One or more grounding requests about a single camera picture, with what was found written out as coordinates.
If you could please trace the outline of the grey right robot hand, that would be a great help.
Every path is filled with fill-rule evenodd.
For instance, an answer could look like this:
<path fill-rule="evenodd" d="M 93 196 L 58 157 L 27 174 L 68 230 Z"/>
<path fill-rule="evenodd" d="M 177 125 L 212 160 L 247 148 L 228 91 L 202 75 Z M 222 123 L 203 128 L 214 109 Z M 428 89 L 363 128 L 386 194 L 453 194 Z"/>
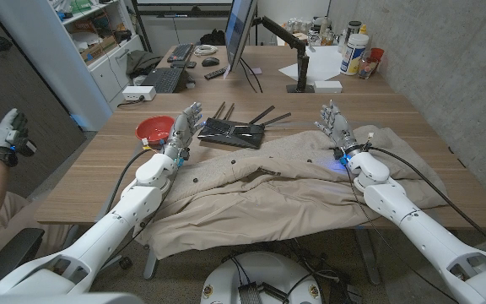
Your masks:
<path fill-rule="evenodd" d="M 354 130 L 332 100 L 321 107 L 320 118 L 315 125 L 333 142 L 335 149 L 349 157 L 361 152 L 362 145 L 357 142 Z"/>

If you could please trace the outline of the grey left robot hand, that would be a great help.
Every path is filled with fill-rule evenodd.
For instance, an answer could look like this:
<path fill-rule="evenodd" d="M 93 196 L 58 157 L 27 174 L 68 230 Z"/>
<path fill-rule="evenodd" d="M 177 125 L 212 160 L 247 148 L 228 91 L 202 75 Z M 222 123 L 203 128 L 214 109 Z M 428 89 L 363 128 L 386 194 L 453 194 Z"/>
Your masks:
<path fill-rule="evenodd" d="M 201 122 L 202 116 L 202 104 L 200 102 L 194 102 L 177 116 L 170 129 L 163 154 L 172 160 L 179 158 L 180 153 L 190 146 L 197 130 L 205 125 L 205 122 Z"/>

